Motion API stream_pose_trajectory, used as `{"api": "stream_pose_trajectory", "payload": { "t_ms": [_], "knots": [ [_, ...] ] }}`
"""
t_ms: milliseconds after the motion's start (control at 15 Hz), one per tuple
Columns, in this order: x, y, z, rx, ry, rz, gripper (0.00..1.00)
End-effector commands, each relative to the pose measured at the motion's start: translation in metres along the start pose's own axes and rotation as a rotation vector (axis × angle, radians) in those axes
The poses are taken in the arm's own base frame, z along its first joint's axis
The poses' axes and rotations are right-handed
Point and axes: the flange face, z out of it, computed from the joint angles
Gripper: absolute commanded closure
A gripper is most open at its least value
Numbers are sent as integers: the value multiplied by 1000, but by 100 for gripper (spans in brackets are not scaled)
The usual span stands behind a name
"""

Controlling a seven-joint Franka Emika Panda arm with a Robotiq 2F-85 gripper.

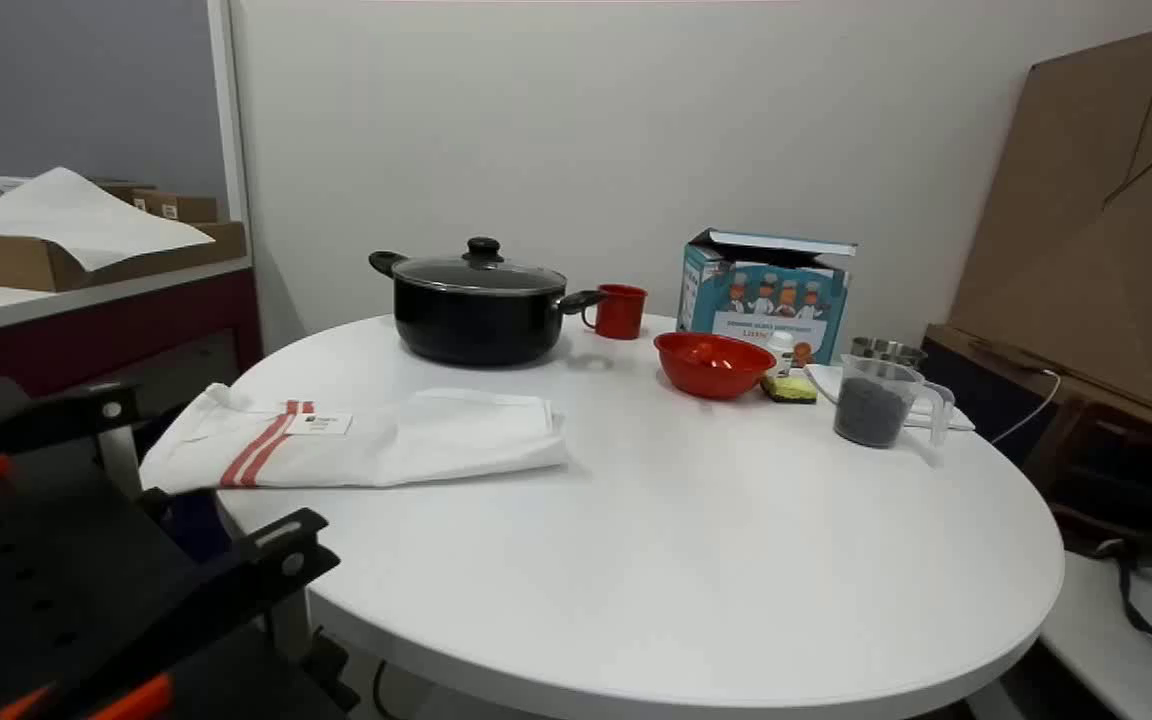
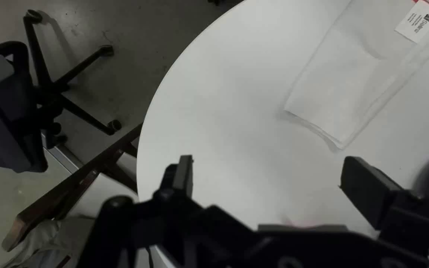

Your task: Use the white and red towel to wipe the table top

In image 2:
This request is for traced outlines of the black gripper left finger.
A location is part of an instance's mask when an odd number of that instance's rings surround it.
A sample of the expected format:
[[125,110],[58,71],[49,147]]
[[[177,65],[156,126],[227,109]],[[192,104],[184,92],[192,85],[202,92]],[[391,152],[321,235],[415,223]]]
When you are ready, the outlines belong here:
[[193,191],[193,158],[181,155],[177,164],[169,164],[162,176],[159,192],[162,195],[180,193],[190,198]]

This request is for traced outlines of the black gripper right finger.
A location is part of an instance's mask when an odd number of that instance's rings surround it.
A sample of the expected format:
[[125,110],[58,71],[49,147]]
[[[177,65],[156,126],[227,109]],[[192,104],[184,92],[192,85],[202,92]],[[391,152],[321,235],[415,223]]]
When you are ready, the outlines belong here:
[[408,223],[399,207],[405,189],[363,158],[344,158],[339,189],[373,229]]

